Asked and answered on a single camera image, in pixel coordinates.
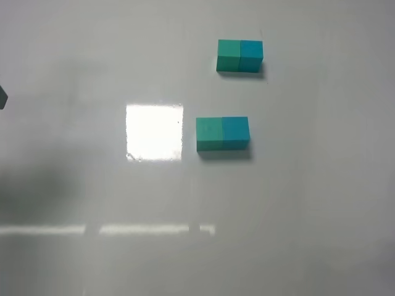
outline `glossy surface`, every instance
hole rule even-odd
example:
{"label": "glossy surface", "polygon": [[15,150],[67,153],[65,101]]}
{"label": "glossy surface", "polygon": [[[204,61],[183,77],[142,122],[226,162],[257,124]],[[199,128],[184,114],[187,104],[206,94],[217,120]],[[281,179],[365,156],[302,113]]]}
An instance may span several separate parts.
{"label": "glossy surface", "polygon": [[[0,295],[393,296],[394,15],[0,1]],[[262,39],[262,74],[217,73],[220,38]],[[196,153],[219,114],[249,155]]]}

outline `pair of cubes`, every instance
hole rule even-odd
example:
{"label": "pair of cubes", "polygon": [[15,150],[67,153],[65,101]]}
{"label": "pair of cubes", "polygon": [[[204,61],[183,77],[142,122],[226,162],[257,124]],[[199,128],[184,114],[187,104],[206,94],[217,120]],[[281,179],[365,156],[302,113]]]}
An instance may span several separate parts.
{"label": "pair of cubes", "polygon": [[6,92],[0,86],[0,110],[4,109],[4,107],[6,106],[7,99],[8,96]]}
{"label": "pair of cubes", "polygon": [[248,117],[196,119],[197,151],[244,150],[249,140]]}
{"label": "pair of cubes", "polygon": [[258,73],[264,44],[252,40],[218,40],[217,71]]}

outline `block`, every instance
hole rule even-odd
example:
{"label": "block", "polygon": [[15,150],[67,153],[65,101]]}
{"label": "block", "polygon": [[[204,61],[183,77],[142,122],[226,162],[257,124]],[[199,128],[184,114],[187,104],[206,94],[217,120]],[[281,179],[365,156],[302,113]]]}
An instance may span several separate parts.
{"label": "block", "polygon": [[239,72],[258,73],[264,60],[264,44],[262,41],[241,40],[241,57]]}
{"label": "block", "polygon": [[222,118],[196,119],[196,148],[197,151],[222,150],[223,132]]}
{"label": "block", "polygon": [[218,40],[218,72],[237,72],[240,63],[240,40]]}
{"label": "block", "polygon": [[4,109],[4,107],[6,106],[7,99],[8,96],[6,92],[0,86],[0,110]]}
{"label": "block", "polygon": [[245,150],[250,135],[248,117],[222,117],[223,150]]}

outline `blue cube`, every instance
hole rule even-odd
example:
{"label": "blue cube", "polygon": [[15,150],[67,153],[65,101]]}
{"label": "blue cube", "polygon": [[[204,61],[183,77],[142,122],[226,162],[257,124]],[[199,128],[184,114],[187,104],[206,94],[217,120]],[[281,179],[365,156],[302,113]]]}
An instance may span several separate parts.
{"label": "blue cube", "polygon": [[250,141],[248,117],[222,117],[223,150],[245,150]]}
{"label": "blue cube", "polygon": [[262,41],[241,40],[239,72],[258,73],[264,60]]}

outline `cube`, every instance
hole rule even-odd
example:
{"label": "cube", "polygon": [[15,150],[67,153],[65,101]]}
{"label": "cube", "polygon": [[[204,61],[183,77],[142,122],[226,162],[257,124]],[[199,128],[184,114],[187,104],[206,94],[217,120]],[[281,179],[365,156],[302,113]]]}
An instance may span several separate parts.
{"label": "cube", "polygon": [[239,72],[258,73],[264,60],[264,44],[262,41],[241,40],[241,57]]}
{"label": "cube", "polygon": [[222,117],[223,150],[245,150],[250,141],[248,117]]}
{"label": "cube", "polygon": [[240,40],[218,40],[218,72],[237,72],[240,63]]}
{"label": "cube", "polygon": [[223,131],[222,118],[196,119],[197,151],[222,150]]}
{"label": "cube", "polygon": [[4,107],[6,106],[7,99],[8,96],[6,92],[0,86],[0,110],[4,109]]}

